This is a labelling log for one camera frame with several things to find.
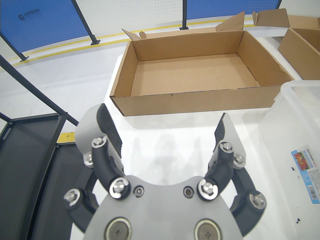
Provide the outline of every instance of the product label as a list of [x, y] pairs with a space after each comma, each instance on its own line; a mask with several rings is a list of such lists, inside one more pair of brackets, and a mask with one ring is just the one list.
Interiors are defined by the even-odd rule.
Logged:
[[309, 146], [291, 152], [301, 173], [305, 186], [313, 204], [319, 204], [320, 198], [320, 171], [315, 163]]

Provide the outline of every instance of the open cardboard box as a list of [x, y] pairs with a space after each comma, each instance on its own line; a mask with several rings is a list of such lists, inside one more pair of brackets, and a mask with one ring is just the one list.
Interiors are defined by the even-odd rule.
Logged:
[[154, 39], [154, 38], [163, 38], [163, 37], [174, 37], [174, 36], [185, 35], [185, 34], [199, 34], [199, 33], [211, 33], [211, 32], [217, 32], [217, 31], [243, 30], [244, 21], [245, 21], [245, 12], [241, 12], [223, 21], [221, 24], [217, 25], [216, 27], [195, 28], [195, 29], [187, 29], [187, 30], [179, 30], [179, 31], [148, 33], [148, 34], [141, 31], [139, 33], [139, 36], [135, 33], [131, 33], [124, 29], [122, 30], [132, 40]]
[[110, 97], [124, 116], [270, 107], [293, 78], [247, 31], [132, 40]]
[[290, 29], [278, 48], [304, 80], [320, 80], [320, 17], [289, 15]]
[[278, 51], [304, 80], [320, 80], [320, 17], [287, 15], [286, 9], [252, 13], [257, 26], [290, 27]]

